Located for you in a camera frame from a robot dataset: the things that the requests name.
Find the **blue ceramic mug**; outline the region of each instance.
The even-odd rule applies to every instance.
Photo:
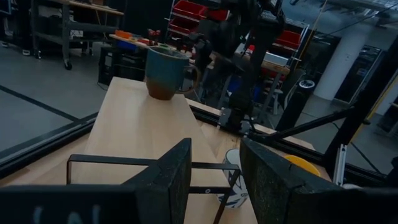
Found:
[[[197,71],[197,80],[193,87],[182,91],[185,72]],[[146,62],[146,85],[149,95],[158,100],[170,100],[176,93],[188,93],[194,90],[200,80],[198,68],[189,64],[189,57],[176,50],[164,47],[150,47]]]

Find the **yellow object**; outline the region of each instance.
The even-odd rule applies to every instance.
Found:
[[[321,173],[319,173],[319,170],[314,165],[312,165],[309,161],[306,161],[305,159],[302,159],[300,157],[293,156],[293,155],[287,155],[287,156],[284,156],[284,158],[287,159],[288,161],[290,161],[291,163],[295,164],[296,166],[299,166],[314,175],[317,175],[319,177],[321,176]]]

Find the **glass panel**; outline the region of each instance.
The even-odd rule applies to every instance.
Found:
[[[380,54],[380,49],[364,46],[349,70],[344,82],[341,84],[336,99],[351,103],[356,92],[360,89],[366,76],[369,74],[372,65]]]

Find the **mug handle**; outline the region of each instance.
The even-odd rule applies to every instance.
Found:
[[[195,69],[195,70],[197,71],[197,79],[196,79],[195,82],[193,83],[193,86],[190,87],[190,88],[187,89],[187,90],[177,90],[176,93],[178,93],[178,94],[180,94],[180,93],[186,94],[186,93],[192,92],[194,89],[197,88],[197,86],[198,86],[198,84],[199,84],[199,81],[200,81],[200,77],[201,77],[201,72],[199,71],[198,67],[196,67],[196,66],[194,66],[194,65],[189,65],[189,66],[186,66],[186,67],[184,68],[184,71],[183,71],[183,72],[185,73],[188,69],[192,69],[192,68]]]

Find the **black cylinder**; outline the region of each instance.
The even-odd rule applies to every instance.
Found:
[[[287,103],[287,107],[275,128],[276,131],[294,128],[314,87],[315,83],[311,80],[302,80],[298,83],[297,89]]]

